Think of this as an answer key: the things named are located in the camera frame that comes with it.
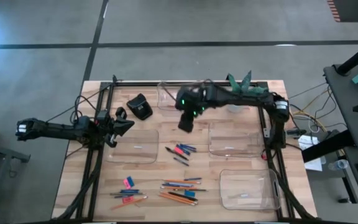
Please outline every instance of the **orange pencil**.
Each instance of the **orange pencil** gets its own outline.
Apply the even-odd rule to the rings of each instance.
[[[166,195],[166,196],[170,196],[170,197],[174,197],[174,198],[176,198],[176,199],[179,199],[179,200],[182,200],[182,201],[185,201],[185,202],[198,204],[198,202],[189,200],[189,199],[187,199],[187,198],[179,197],[179,196],[176,196],[176,195],[168,194],[168,193],[165,193],[165,192],[160,192],[160,194],[163,194],[163,195]]]
[[[161,186],[162,189],[185,189],[185,190],[197,190],[196,187],[169,187],[169,186]]]
[[[181,202],[181,203],[186,203],[188,205],[196,205],[195,203],[190,203],[190,202],[187,202],[187,201],[184,201],[184,200],[180,200],[180,199],[177,199],[175,197],[171,197],[171,196],[168,196],[168,195],[164,195],[164,194],[159,194],[158,196],[160,197],[165,197],[167,199],[171,199],[171,200],[175,200],[177,202]]]
[[[197,181],[188,181],[188,180],[163,180],[165,182],[176,182],[176,183],[185,183],[185,184],[201,184]]]
[[[137,200],[133,200],[133,201],[128,202],[128,203],[123,203],[123,204],[120,204],[120,205],[116,205],[113,208],[111,208],[111,210],[114,210],[116,208],[124,207],[125,205],[130,205],[130,204],[133,204],[133,203],[141,202],[141,201],[145,200],[146,198],[147,198],[147,196],[145,196],[143,198],[140,198],[140,199],[137,199]]]

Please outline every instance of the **gray floor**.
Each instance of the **gray floor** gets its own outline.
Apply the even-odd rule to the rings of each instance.
[[[102,0],[0,0],[0,44],[92,42]],[[111,0],[100,42],[358,40],[358,24],[336,23],[324,0]],[[284,80],[289,96],[324,82],[323,67],[341,63],[358,45],[98,49],[90,80],[223,79],[227,73]],[[0,50],[0,145],[31,153],[7,179],[0,223],[50,218],[67,141],[17,142],[16,121],[48,119],[80,92],[89,49]],[[324,87],[291,100],[300,107]],[[309,111],[320,109],[325,97]],[[328,103],[323,114],[333,107]],[[339,110],[321,120],[342,121]],[[56,122],[68,122],[67,116]],[[344,127],[333,127],[340,130]],[[358,222],[358,204],[336,203],[341,180],[310,178],[318,215]]]

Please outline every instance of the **warning stripe tape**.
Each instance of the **warning stripe tape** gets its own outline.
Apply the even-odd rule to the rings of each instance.
[[[336,22],[340,22],[341,18],[339,17],[338,10],[336,10],[336,6],[334,3],[334,0],[327,0],[329,9],[331,10],[331,13],[333,14],[334,20]]]

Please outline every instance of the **wooden table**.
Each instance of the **wooden table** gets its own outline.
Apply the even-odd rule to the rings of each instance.
[[[84,83],[82,95],[89,97],[99,90],[99,81],[88,81]],[[270,91],[287,97],[284,82],[282,80],[269,80]],[[143,93],[153,108],[153,115],[145,121],[137,119],[126,107],[126,102]],[[115,87],[111,114],[123,106],[128,113],[127,119],[135,121],[133,130],[155,129],[159,133],[157,160],[151,164],[120,164],[103,161],[99,181],[98,197],[94,221],[272,221],[277,220],[274,211],[259,210],[227,210],[221,205],[219,196],[219,174],[223,169],[267,169],[266,161],[260,157],[233,158],[210,156],[208,150],[209,125],[231,130],[246,129],[250,132],[259,132],[260,123],[257,108],[246,107],[243,113],[234,114],[226,107],[216,110],[207,110],[196,118],[194,129],[187,134],[177,128],[180,119],[179,111],[164,111],[157,108],[156,87]],[[90,102],[96,105],[98,95],[90,98]],[[84,115],[94,116],[94,111],[86,103],[79,106]],[[286,128],[292,128],[293,123],[289,121]],[[287,139],[292,144],[297,144],[293,139]],[[195,146],[198,150],[190,156],[189,167],[173,160],[173,155],[165,150],[165,146],[174,147],[176,142],[185,142]],[[80,144],[71,142],[67,153],[78,149]],[[109,156],[109,148],[104,148],[104,158]],[[78,193],[83,176],[87,149],[82,149],[70,156],[64,163],[60,185],[56,197],[53,217],[61,214]],[[312,215],[316,215],[316,209],[306,175],[301,152],[297,149],[287,147],[283,149],[288,181],[292,192],[300,203]],[[141,203],[127,205],[117,210],[111,210],[114,205],[122,203],[121,199],[114,199],[109,195],[124,189],[123,179],[131,176],[135,182],[135,188],[141,189],[149,198]],[[199,204],[195,207],[179,202],[171,201],[158,196],[162,179],[184,179],[189,177],[202,177],[202,189],[208,192],[197,192],[196,197]],[[283,213],[287,214],[285,201],[282,198]]]

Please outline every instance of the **white paper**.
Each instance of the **white paper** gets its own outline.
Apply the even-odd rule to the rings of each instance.
[[[299,147],[302,150],[305,150],[311,146],[313,146],[314,144],[318,144],[318,139],[317,137],[310,137],[310,136],[305,136],[302,135],[299,139]],[[314,159],[312,161],[309,161],[307,163],[305,163],[305,168],[308,170],[316,170],[316,171],[323,171],[323,167],[321,165],[321,160],[320,158]]]

